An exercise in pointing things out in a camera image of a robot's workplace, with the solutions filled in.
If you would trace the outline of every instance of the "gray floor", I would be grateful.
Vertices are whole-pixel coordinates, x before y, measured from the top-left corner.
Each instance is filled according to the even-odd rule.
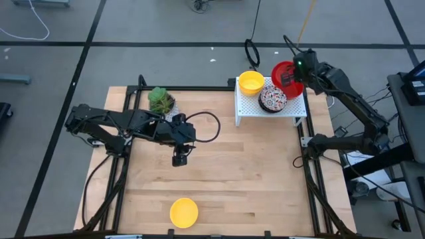
[[[49,41],[84,42],[100,0],[71,0],[71,8],[35,5],[50,29]],[[184,0],[107,0],[94,41],[102,42],[243,42],[250,37],[257,1],[217,0],[203,15],[191,12]],[[412,44],[425,44],[423,0],[391,0]],[[263,1],[254,42],[296,40],[310,1]],[[27,7],[0,0],[0,27],[23,37],[42,37],[44,29]],[[82,47],[2,46],[16,40],[0,33],[0,72],[29,74],[31,85],[0,84],[0,102],[13,105],[15,115],[0,139],[0,238],[12,237],[22,216]],[[383,0],[319,1],[302,42],[402,44]],[[259,71],[270,75],[275,64],[292,58],[286,48],[259,48]],[[386,85],[386,76],[409,71],[413,65],[404,49],[317,49],[318,57],[342,68],[352,86],[370,96]],[[425,50],[415,50],[419,60]],[[143,74],[150,85],[224,86],[227,78],[247,70],[243,48],[231,47],[92,47],[82,69],[72,105],[103,107],[109,86],[136,84]],[[374,99],[385,95],[382,92]],[[391,98],[375,105],[385,117],[395,106]],[[345,108],[338,101],[331,116]],[[334,128],[354,120],[347,112],[333,120]],[[362,130],[359,122],[349,133]],[[398,135],[396,121],[390,137]],[[393,146],[400,143],[396,139]],[[70,232],[80,202],[91,149],[62,130],[26,235]],[[367,198],[353,207],[357,229],[366,236],[419,238],[414,232],[393,230],[394,205]]]

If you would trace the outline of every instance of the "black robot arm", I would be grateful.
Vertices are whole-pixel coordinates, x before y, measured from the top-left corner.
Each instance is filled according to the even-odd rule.
[[[318,62],[312,49],[294,56],[294,75],[298,82],[341,101],[365,126],[364,133],[356,137],[327,137],[315,135],[308,143],[307,153],[316,158],[327,149],[358,150],[368,155],[379,154],[388,144],[388,122],[378,114],[350,85],[344,71],[328,63]]]
[[[101,125],[115,127],[118,135],[112,135]],[[185,114],[178,114],[168,122],[163,116],[147,110],[113,112],[80,104],[72,108],[65,127],[73,135],[87,133],[101,141],[106,153],[114,157],[125,156],[126,145],[133,137],[174,147],[174,167],[186,165],[186,154],[195,148],[185,145],[196,140],[196,131],[193,124],[186,122]]]

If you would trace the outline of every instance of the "patterned bowl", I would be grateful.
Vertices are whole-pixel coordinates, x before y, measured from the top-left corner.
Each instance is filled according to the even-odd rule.
[[[282,111],[287,102],[284,92],[275,86],[266,86],[258,97],[260,107],[269,113]]]

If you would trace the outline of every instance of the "green plant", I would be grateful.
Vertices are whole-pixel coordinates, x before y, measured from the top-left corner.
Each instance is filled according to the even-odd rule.
[[[149,109],[157,114],[170,112],[174,99],[167,93],[167,90],[155,87],[148,95]]]

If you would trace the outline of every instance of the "yellow cord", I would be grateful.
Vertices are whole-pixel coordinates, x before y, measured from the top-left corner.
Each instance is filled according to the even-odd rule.
[[[315,4],[316,4],[316,0],[311,0],[310,9],[308,10],[307,17],[304,20],[303,28],[301,29],[301,32],[299,33],[299,36],[298,36],[297,47],[299,45],[299,42],[301,41],[301,37],[302,37],[302,35],[304,33],[305,26],[307,25],[307,22],[308,22],[308,20],[310,18],[311,12],[313,11],[313,8],[314,8],[314,5]]]

